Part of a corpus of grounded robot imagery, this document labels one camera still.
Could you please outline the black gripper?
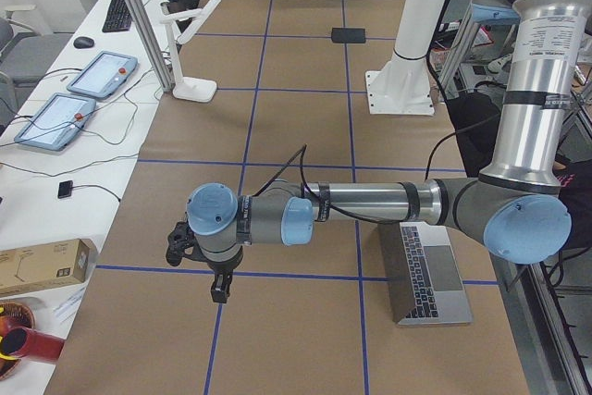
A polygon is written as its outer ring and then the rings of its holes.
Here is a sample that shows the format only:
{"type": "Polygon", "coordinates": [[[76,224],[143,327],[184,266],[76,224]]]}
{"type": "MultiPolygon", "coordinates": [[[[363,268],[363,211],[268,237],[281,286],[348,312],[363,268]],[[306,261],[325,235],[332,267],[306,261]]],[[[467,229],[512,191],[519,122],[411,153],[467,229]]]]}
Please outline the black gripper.
{"type": "Polygon", "coordinates": [[[209,261],[207,263],[208,267],[215,273],[214,281],[210,289],[213,302],[228,302],[233,272],[240,266],[240,264],[240,259],[230,259],[225,262],[209,261]]]}

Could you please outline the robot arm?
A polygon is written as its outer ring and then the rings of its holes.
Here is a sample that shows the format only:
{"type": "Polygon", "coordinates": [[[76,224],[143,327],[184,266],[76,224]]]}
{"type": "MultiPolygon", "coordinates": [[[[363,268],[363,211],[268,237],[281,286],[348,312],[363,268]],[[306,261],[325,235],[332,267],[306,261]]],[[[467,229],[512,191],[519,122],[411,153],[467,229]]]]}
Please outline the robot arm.
{"type": "Polygon", "coordinates": [[[314,223],[334,214],[384,231],[417,222],[454,228],[517,265],[558,252],[572,219],[551,166],[591,0],[474,0],[473,11],[520,20],[492,159],[476,178],[373,186],[273,177],[252,196],[204,184],[168,237],[167,261],[206,263],[215,274],[213,300],[226,302],[245,246],[305,244],[314,223]]]}

